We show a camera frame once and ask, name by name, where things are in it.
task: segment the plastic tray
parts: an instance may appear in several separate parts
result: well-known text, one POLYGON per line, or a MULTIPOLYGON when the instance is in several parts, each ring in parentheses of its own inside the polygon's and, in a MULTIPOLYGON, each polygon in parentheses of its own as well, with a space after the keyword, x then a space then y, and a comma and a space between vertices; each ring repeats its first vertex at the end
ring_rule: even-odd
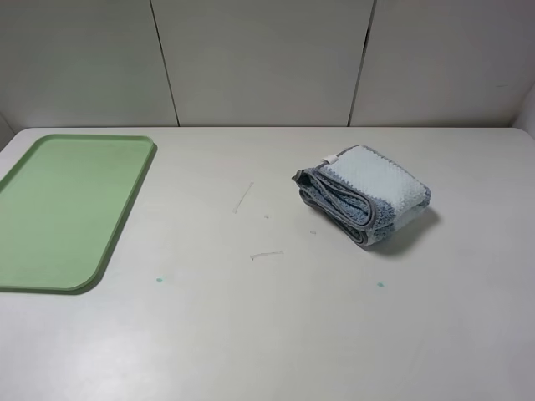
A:
POLYGON ((0 290, 92 287, 155 151, 145 136, 37 140, 0 181, 0 290))

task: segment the table surface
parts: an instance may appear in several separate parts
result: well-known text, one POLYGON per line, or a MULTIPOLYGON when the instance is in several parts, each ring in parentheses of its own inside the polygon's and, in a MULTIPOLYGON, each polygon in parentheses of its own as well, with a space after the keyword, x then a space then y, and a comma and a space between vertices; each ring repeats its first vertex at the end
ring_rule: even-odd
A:
POLYGON ((0 175, 52 133, 147 135, 158 151, 95 288, 0 292, 2 399, 532 399, 525 132, 27 129, 0 154, 0 175), (290 179, 355 144, 433 194, 367 251, 290 179))

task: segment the scratch mark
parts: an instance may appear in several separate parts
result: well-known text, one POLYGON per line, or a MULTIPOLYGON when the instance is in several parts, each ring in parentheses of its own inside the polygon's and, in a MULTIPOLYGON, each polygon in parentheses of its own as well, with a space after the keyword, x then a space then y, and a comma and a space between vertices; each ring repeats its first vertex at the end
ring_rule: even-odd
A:
POLYGON ((251 260, 254 261, 257 257, 271 256, 271 255, 284 255, 283 251, 277 252, 267 252, 267 253, 257 253, 256 255, 250 255, 251 260))
POLYGON ((249 187, 247 188, 247 190, 246 190, 245 193, 243 194, 243 196, 242 196, 242 198, 240 199, 240 201, 237 203, 236 207, 232 210, 232 213, 237 214, 237 208, 240 207, 240 205, 242 204, 243 200, 244 200, 245 197, 247 196, 247 193, 248 193, 249 190, 251 189, 252 184, 254 184, 254 182, 252 182, 251 184, 249 184, 249 187))

